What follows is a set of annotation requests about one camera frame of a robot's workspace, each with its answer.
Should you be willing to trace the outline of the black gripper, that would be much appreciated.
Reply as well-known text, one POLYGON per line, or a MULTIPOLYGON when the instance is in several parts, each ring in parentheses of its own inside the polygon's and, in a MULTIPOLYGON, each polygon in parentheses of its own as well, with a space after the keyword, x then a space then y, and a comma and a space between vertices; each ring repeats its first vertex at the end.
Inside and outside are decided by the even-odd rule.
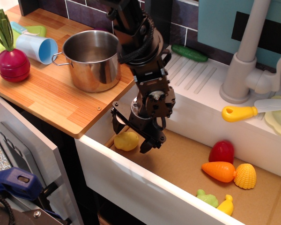
POLYGON ((128 126, 145 139, 140 146, 140 153, 145 154, 152 148, 159 149, 166 141, 163 133, 166 128, 165 118, 143 118, 137 114, 137 110, 136 101, 129 105, 120 101, 112 103, 112 125, 115 134, 119 134, 128 126))

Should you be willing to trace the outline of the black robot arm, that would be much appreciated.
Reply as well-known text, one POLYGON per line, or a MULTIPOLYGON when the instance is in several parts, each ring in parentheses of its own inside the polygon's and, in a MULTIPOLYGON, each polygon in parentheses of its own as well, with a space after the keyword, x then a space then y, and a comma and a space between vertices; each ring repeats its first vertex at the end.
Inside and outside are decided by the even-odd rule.
POLYGON ((111 111, 113 129, 118 134, 124 126, 144 138, 141 153, 160 148, 166 141, 163 130, 175 104, 165 65, 171 53, 163 46, 163 37, 151 16, 136 0, 103 0, 107 17, 119 40, 118 61, 127 65, 138 88, 134 101, 126 106, 115 101, 111 111))

